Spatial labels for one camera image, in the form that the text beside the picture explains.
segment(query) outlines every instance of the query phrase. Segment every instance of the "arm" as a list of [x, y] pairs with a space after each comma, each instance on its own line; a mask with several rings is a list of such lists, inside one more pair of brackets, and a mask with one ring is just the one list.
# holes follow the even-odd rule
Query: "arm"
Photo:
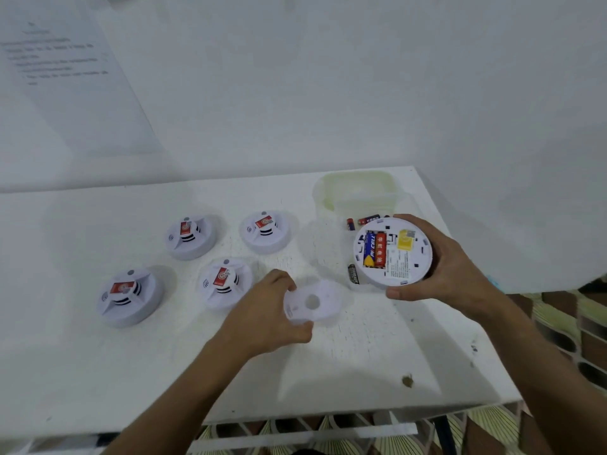
[[437, 298], [478, 322], [556, 454], [607, 453], [607, 399], [497, 290], [453, 239], [425, 220], [395, 215], [430, 239], [438, 263], [424, 281], [388, 288], [397, 300]]
[[233, 308], [185, 372], [104, 454], [185, 454], [210, 408], [249, 359], [312, 339], [313, 323], [293, 326], [285, 316], [285, 292], [295, 288], [286, 272], [270, 271]]

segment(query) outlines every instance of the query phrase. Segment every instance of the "hand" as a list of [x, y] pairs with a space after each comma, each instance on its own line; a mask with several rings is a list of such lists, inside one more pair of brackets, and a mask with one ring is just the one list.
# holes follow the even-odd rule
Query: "hand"
[[396, 300], [437, 298], [480, 321], [504, 295], [481, 273], [459, 243], [445, 236], [429, 222], [411, 214], [395, 214], [418, 226], [429, 238], [434, 271], [429, 278], [406, 286], [388, 288], [386, 297]]
[[274, 269], [255, 284], [228, 314], [216, 338], [242, 352], [246, 360], [292, 343], [308, 343], [314, 323], [293, 325], [283, 300], [297, 286], [286, 271]]

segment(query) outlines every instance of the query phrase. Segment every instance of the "white mounting plate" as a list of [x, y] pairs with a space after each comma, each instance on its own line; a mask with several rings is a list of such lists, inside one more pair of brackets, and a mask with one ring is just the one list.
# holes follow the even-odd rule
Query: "white mounting plate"
[[253, 285], [253, 271], [239, 258], [223, 257], [205, 267], [198, 280], [197, 290], [211, 309], [230, 309]]
[[[365, 266], [365, 239], [367, 232], [386, 235], [385, 265]], [[409, 248], [401, 248], [400, 232], [409, 232]], [[359, 230], [354, 239], [354, 264], [373, 284], [381, 288], [402, 286], [420, 281], [432, 265], [432, 245], [422, 230], [403, 219], [386, 217], [374, 220]]]
[[163, 293], [162, 281], [149, 269], [126, 270], [103, 287], [96, 310], [112, 327], [133, 326], [156, 310]]
[[284, 299], [286, 317], [294, 324], [335, 316], [341, 311], [341, 306], [340, 286], [330, 280], [287, 292]]
[[209, 252], [217, 231], [208, 216], [187, 216], [173, 223], [164, 234], [166, 250], [178, 260], [193, 260]]
[[255, 212], [240, 224], [240, 237], [253, 252], [268, 254], [285, 247], [291, 239], [286, 214], [276, 210]]

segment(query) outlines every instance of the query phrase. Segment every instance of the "red label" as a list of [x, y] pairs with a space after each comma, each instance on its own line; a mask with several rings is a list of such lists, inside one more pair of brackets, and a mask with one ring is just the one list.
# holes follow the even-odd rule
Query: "red label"
[[181, 230], [179, 234], [189, 235], [191, 234], [190, 229], [192, 229], [192, 222], [181, 222]]
[[115, 282], [112, 284], [110, 294], [126, 294], [135, 285], [134, 281]]
[[268, 215], [267, 217], [262, 218], [262, 220], [258, 220], [255, 222], [255, 225], [257, 225], [257, 228], [263, 228], [266, 225], [270, 225], [270, 223], [272, 223], [273, 220], [272, 218]]
[[375, 267], [385, 266], [385, 233], [378, 232], [375, 237]]
[[223, 287], [229, 275], [230, 270], [224, 267], [219, 268], [219, 272], [217, 273], [217, 276], [215, 276], [215, 281], [213, 281], [213, 284]]

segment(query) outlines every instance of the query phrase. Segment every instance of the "paper sheet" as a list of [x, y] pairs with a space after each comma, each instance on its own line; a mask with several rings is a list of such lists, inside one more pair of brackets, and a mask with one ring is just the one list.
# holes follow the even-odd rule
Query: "paper sheet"
[[162, 151], [86, 0], [0, 0], [0, 62], [76, 155]]

